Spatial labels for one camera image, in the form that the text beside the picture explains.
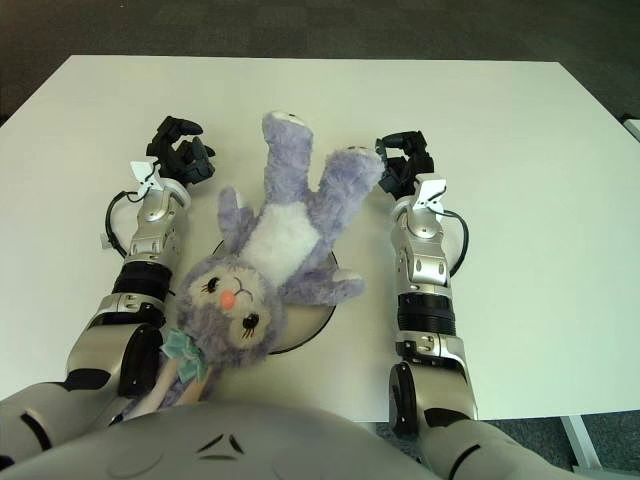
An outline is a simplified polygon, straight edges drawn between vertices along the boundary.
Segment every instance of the white plush belly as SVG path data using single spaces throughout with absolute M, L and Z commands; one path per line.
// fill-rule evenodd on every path
M 271 204 L 263 211 L 240 259 L 278 287 L 298 269 L 319 239 L 304 203 Z

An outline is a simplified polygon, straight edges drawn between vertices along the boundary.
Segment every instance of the pink nose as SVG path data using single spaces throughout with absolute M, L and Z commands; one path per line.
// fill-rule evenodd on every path
M 225 310 L 231 310 L 236 304 L 236 296 L 231 290 L 225 290 L 220 294 L 220 306 Z

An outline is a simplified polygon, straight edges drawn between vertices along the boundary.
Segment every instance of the plush bunny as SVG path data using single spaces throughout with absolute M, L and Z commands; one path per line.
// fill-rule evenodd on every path
M 177 297 L 180 330 L 163 351 L 178 362 L 180 379 L 163 405 L 172 405 L 191 378 L 212 384 L 226 367 L 264 358 L 286 325 L 285 303 L 336 305 L 360 294 L 350 271 L 319 267 L 382 175 L 380 157 L 351 147 L 329 156 L 317 192 L 307 173 L 313 135 L 281 112 L 262 121 L 269 157 L 265 203 L 256 217 L 239 207 L 235 191 L 220 193 L 218 223 L 229 255 L 200 261 Z

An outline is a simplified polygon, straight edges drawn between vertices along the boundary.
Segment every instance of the floor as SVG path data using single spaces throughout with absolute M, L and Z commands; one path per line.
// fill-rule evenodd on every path
M 135 54 L 559 61 L 614 116 L 638 116 L 639 19 L 639 0 L 0 0 L 0 115 L 71 54 Z M 495 423 L 574 462 L 557 418 Z M 585 423 L 606 467 L 640 471 L 639 412 Z

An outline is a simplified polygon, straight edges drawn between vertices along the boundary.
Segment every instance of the green ribbon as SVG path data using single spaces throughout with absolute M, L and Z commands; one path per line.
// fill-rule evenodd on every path
M 207 364 L 204 361 L 204 354 L 193 343 L 192 338 L 182 330 L 172 328 L 169 330 L 167 341 L 160 347 L 160 350 L 169 358 L 177 358 L 178 377 L 182 383 L 196 377 L 202 382 L 207 375 Z

